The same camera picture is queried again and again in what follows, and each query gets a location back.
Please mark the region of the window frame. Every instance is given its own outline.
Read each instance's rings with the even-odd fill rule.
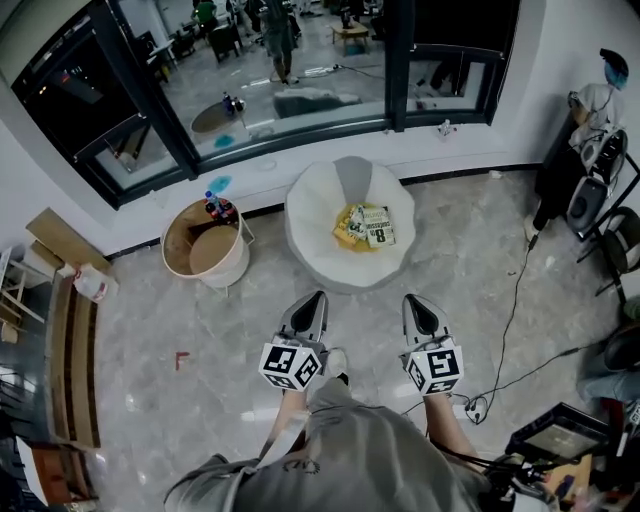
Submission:
[[[159,190],[185,179],[194,180],[204,173],[230,164],[305,144],[385,130],[403,132],[407,128],[438,125],[444,122],[445,119],[449,119],[454,124],[484,123],[491,125],[506,77],[508,60],[515,37],[520,0],[513,0],[507,41],[505,41],[502,51],[449,45],[414,44],[414,2],[415,0],[385,0],[384,2],[385,106],[383,115],[326,122],[285,133],[272,134],[259,140],[246,141],[203,157],[198,153],[195,144],[180,123],[160,85],[157,81],[152,80],[152,77],[149,77],[143,67],[139,65],[130,45],[130,41],[134,39],[133,34],[120,8],[119,0],[92,0],[81,13],[88,13],[91,31],[95,34],[97,43],[104,52],[114,74],[177,163],[176,166],[166,172],[127,189],[120,187],[91,155],[89,155],[89,159],[77,161],[73,155],[68,154],[57,141],[55,135],[48,131],[46,126],[38,123],[38,114],[28,108],[27,110],[54,147],[76,169],[80,176],[116,210],[126,203],[144,197],[151,191]],[[34,56],[31,62],[41,58],[60,39],[60,34],[73,26],[75,21],[80,20],[81,13],[69,20],[48,41],[47,45]],[[468,111],[431,110],[407,112],[409,66],[411,62],[441,60],[451,53],[460,52],[471,56],[472,62],[485,63],[476,108]],[[34,84],[29,84],[28,87],[25,86],[22,82],[23,78],[24,72],[14,82],[13,90],[20,100],[26,103],[25,91],[27,89],[33,90]]]

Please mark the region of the glass window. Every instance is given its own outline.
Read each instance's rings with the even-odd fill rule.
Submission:
[[[461,54],[412,61],[407,111],[476,110],[486,66]]]
[[[121,0],[129,37],[202,157],[384,116],[382,0],[148,4]]]
[[[175,169],[114,74],[88,18],[56,40],[18,81],[14,90],[70,162],[101,168],[123,191]]]

